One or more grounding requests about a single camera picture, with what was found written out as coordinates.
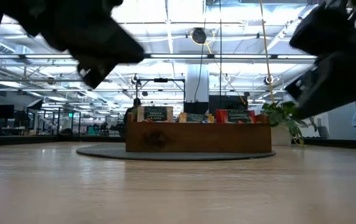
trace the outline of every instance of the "potted plant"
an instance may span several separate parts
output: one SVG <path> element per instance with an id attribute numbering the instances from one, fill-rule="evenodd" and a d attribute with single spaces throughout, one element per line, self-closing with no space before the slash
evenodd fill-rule
<path id="1" fill-rule="evenodd" d="M 297 104 L 293 101 L 281 104 L 279 102 L 265 103 L 262 109 L 261 112 L 268 115 L 269 123 L 272 127 L 272 145 L 289 145 L 293 139 L 296 144 L 303 146 L 304 140 L 300 128 L 313 126 L 314 131 L 317 131 L 313 117 L 309 118 L 309 124 L 303 120 L 293 118 L 293 114 L 297 110 Z"/>

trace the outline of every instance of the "wooden planter box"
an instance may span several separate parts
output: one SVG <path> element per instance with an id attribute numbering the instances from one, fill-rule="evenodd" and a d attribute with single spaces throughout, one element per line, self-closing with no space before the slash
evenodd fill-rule
<path id="1" fill-rule="evenodd" d="M 262 124 L 129 122 L 127 152 L 271 152 L 271 127 Z"/>

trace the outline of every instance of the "white planter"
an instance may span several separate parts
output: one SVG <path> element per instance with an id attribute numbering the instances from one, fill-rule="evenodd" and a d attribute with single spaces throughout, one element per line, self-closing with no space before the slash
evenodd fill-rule
<path id="1" fill-rule="evenodd" d="M 272 146 L 290 146 L 292 137 L 290 132 L 283 126 L 271 128 Z"/>

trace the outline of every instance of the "gray rug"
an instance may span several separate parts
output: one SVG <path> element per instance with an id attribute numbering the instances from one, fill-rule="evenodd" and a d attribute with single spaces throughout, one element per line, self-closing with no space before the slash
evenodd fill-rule
<path id="1" fill-rule="evenodd" d="M 77 149 L 86 156 L 141 161 L 224 161 L 234 159 L 258 159 L 276 153 L 205 153 L 205 152 L 126 152 L 124 145 L 103 144 Z"/>

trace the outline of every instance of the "product package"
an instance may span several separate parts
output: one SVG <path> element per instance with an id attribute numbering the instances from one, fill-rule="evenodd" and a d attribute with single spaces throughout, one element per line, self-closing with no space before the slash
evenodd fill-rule
<path id="1" fill-rule="evenodd" d="M 255 112 L 249 110 L 216 110 L 217 123 L 255 124 Z"/>
<path id="2" fill-rule="evenodd" d="M 214 123 L 212 114 L 192 114 L 181 113 L 179 115 L 180 123 Z"/>
<path id="3" fill-rule="evenodd" d="M 171 106 L 140 106 L 137 122 L 174 122 Z"/>

